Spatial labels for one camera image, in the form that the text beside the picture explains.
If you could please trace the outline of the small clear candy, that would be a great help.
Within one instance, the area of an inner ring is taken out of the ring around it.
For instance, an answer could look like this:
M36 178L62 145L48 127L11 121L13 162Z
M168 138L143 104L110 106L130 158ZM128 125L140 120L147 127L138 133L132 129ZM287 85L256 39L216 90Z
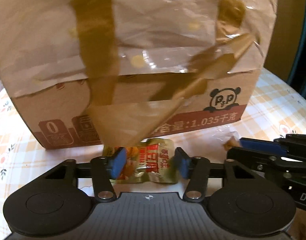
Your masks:
M216 140L220 142L220 145L227 152L233 147L241 147L241 142L239 139L239 134L237 131L230 130L218 130L214 135Z

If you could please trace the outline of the gold red tofu snack packet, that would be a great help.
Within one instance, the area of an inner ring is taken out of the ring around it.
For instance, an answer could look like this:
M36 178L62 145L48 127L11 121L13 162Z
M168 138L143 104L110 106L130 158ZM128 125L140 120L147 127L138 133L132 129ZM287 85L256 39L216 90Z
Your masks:
M178 174L174 163L175 145L170 139L151 138L126 147L126 162L115 184L153 182L175 184Z

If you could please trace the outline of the yellow checkered tablecloth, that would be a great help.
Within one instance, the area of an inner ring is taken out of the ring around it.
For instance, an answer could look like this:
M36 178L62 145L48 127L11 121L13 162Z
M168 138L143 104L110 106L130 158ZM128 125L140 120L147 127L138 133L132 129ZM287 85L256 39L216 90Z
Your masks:
M182 121L165 124L159 136L169 137L188 154L204 153L212 162L224 158L223 144L232 135L273 140L289 133L306 134L306 100L280 78L264 69L241 117L229 125L184 132ZM100 155L102 146L47 151L37 142L13 106L0 92L0 239L9 233L3 216L5 199L14 191L65 159L79 163Z

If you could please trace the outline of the cardboard box with plastic liner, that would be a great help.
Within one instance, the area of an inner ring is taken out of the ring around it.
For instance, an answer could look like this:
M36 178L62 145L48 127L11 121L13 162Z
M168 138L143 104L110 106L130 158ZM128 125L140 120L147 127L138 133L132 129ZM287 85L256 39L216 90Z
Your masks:
M0 79L47 149L240 120L277 0L0 0Z

